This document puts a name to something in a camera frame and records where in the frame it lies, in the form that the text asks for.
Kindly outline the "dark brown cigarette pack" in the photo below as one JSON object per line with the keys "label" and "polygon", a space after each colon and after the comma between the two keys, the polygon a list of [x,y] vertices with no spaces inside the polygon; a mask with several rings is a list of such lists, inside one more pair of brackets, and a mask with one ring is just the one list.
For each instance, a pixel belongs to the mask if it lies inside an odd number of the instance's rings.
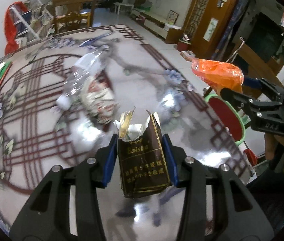
{"label": "dark brown cigarette pack", "polygon": [[136,124],[134,112],[125,111],[114,121],[121,187],[129,199],[158,194],[171,185],[158,113],[147,111],[145,122]]}

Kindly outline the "small white table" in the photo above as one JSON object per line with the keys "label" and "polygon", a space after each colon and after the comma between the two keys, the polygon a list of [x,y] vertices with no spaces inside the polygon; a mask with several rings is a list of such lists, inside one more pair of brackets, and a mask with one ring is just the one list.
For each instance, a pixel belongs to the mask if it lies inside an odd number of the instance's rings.
{"label": "small white table", "polygon": [[115,11],[116,11],[117,15],[120,14],[121,8],[129,8],[130,10],[134,9],[133,4],[123,3],[123,2],[115,2],[114,6],[115,6]]}

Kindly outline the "crumpled printed paper ball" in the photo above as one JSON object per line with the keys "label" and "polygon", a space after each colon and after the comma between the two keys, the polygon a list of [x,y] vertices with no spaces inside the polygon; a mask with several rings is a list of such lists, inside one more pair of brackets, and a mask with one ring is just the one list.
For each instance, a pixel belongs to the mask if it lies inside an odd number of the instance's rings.
{"label": "crumpled printed paper ball", "polygon": [[99,124],[112,122],[117,103],[113,91],[104,82],[89,76],[84,81],[80,93],[81,103],[88,114]]}

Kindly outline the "red green trash bin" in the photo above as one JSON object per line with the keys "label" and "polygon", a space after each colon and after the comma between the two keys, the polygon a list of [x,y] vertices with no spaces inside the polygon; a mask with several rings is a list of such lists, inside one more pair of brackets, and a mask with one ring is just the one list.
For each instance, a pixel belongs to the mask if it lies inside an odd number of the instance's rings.
{"label": "red green trash bin", "polygon": [[216,94],[206,96],[205,101],[215,111],[222,123],[229,129],[237,146],[245,139],[245,125],[231,104]]}

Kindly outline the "crushed clear plastic bottle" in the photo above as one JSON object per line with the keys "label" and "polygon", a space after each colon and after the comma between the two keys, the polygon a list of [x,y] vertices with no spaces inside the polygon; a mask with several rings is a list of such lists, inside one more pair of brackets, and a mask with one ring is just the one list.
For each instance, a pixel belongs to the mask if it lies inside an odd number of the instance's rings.
{"label": "crushed clear plastic bottle", "polygon": [[61,110],[69,110],[79,99],[81,89],[87,78],[96,78],[105,69],[105,53],[91,51],[81,56],[71,67],[71,72],[63,84],[63,92],[56,104]]}

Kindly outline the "white magazine rack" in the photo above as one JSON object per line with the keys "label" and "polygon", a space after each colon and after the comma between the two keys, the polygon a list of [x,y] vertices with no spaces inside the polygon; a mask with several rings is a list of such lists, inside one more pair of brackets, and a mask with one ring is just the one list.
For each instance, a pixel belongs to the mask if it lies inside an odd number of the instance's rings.
{"label": "white magazine rack", "polygon": [[16,28],[14,40],[19,48],[54,34],[52,2],[44,4],[41,0],[29,0],[23,2],[23,5],[27,11],[23,11],[17,4],[8,9],[9,17]]}

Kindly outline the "orange plastic bag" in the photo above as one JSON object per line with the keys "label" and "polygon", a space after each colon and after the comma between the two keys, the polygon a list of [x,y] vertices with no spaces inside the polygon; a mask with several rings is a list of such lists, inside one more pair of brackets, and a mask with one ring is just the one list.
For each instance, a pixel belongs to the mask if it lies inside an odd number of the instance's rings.
{"label": "orange plastic bag", "polygon": [[242,93],[244,75],[237,66],[220,61],[194,58],[192,72],[209,85],[218,95],[223,88]]}

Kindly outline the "far wooden chair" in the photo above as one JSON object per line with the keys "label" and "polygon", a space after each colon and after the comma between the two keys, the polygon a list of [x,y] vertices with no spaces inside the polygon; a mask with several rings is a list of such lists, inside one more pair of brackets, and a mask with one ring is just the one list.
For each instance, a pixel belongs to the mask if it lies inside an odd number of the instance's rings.
{"label": "far wooden chair", "polygon": [[[91,28],[94,22],[97,0],[52,0],[54,33],[60,30],[74,31],[81,28],[82,19],[86,18],[86,28]],[[65,7],[66,13],[56,15],[57,7]]]}

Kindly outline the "tissue box on floor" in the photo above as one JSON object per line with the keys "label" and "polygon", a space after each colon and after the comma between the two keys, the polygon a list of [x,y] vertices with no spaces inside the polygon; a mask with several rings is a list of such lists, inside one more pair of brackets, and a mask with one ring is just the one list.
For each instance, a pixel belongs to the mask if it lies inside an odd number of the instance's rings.
{"label": "tissue box on floor", "polygon": [[180,55],[186,60],[186,61],[193,61],[196,56],[192,51],[181,51]]}

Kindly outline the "red cloth on rack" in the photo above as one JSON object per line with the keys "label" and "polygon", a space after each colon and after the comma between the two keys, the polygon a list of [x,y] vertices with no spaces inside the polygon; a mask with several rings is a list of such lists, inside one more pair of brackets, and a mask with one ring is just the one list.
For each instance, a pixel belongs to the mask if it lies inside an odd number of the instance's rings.
{"label": "red cloth on rack", "polygon": [[10,16],[9,8],[6,10],[4,15],[4,34],[7,40],[5,47],[5,55],[13,53],[18,49],[18,44],[15,41],[17,35],[17,29],[14,25],[14,22]]}

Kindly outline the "wooden chair beside bin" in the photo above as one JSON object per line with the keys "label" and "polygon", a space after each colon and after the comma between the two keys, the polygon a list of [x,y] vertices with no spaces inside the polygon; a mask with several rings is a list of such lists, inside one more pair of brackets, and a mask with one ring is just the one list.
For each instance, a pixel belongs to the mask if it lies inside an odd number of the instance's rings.
{"label": "wooden chair beside bin", "polygon": [[[276,61],[271,59],[271,65],[265,63],[251,48],[249,48],[249,46],[245,44],[243,38],[239,38],[239,41],[236,43],[236,45],[237,48],[232,51],[231,59],[234,59],[238,56],[248,63],[248,71],[242,72],[244,77],[248,76],[249,78],[265,78],[274,84],[284,87],[272,69],[272,65],[278,65]],[[242,85],[242,90],[245,95],[251,96],[255,99],[262,95],[258,89],[253,89],[245,85]]]}

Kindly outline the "framed picture on cabinet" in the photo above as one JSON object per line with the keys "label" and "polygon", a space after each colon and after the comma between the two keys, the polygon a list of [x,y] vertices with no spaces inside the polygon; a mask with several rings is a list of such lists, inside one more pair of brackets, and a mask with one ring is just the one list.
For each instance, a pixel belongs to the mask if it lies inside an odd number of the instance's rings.
{"label": "framed picture on cabinet", "polygon": [[167,15],[167,23],[171,24],[171,25],[174,25],[176,23],[176,21],[177,21],[178,16],[179,16],[178,13],[176,13],[173,10],[170,10],[168,15]]}

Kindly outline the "white tv cabinet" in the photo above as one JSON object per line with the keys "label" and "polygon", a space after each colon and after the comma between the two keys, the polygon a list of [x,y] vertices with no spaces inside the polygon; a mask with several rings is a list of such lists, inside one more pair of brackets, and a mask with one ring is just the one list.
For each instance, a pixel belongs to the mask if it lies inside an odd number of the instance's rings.
{"label": "white tv cabinet", "polygon": [[136,8],[131,11],[130,17],[157,37],[163,38],[166,44],[177,44],[182,37],[181,27],[169,24],[166,19],[150,11]]}

